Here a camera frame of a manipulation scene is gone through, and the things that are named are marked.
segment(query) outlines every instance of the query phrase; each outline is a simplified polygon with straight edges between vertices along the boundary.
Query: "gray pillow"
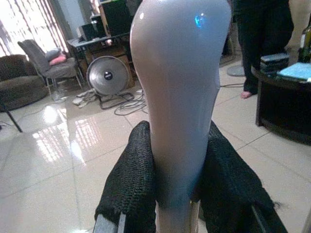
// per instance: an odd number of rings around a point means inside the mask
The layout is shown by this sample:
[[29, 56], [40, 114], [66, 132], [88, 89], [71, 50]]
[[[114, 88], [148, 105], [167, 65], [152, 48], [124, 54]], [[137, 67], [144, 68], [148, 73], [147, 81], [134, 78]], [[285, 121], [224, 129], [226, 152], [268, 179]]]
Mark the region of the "gray pillow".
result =
[[47, 51], [47, 53], [45, 54], [45, 58], [48, 60], [48, 61], [51, 61], [53, 60], [54, 58], [58, 57], [60, 55], [60, 48], [55, 48], [55, 49], [52, 49], [50, 51]]

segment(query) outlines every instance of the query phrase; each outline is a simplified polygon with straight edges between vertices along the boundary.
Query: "black pants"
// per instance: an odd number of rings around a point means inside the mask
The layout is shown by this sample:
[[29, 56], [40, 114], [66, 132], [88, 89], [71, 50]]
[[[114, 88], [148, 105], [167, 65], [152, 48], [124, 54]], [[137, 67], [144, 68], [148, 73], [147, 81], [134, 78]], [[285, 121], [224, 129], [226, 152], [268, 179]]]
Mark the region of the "black pants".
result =
[[235, 16], [246, 80], [244, 91], [257, 93], [258, 80], [251, 66], [260, 69], [260, 57], [284, 52], [294, 25], [288, 3], [252, 9]]

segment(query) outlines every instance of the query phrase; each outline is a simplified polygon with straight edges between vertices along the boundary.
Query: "blue notebook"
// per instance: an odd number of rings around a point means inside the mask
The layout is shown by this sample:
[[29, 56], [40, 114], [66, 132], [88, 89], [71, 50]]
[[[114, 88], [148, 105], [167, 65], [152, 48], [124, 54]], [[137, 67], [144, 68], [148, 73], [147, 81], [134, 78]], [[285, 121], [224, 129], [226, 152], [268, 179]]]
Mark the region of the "blue notebook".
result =
[[297, 62], [296, 64], [279, 71], [277, 74], [311, 82], [311, 63]]

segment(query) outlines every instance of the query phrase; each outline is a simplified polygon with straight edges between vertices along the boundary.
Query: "person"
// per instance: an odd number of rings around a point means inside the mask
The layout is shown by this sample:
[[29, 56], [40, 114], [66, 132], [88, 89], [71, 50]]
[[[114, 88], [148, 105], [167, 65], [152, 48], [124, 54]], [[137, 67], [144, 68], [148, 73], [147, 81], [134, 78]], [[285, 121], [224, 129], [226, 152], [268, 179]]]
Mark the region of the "person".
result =
[[285, 52], [294, 24], [289, 0], [232, 0], [232, 9], [246, 77], [241, 98], [246, 99], [258, 88], [251, 66], [260, 69], [261, 56]]

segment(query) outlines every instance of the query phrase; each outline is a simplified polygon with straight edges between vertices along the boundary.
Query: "bare foot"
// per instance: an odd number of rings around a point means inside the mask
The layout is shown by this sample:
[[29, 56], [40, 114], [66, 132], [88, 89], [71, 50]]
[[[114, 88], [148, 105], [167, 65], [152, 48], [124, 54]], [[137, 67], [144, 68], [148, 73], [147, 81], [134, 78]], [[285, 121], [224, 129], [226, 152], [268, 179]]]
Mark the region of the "bare foot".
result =
[[249, 91], [243, 91], [241, 93], [241, 99], [247, 99], [247, 98], [249, 98], [251, 96], [252, 96], [252, 93], [250, 93]]

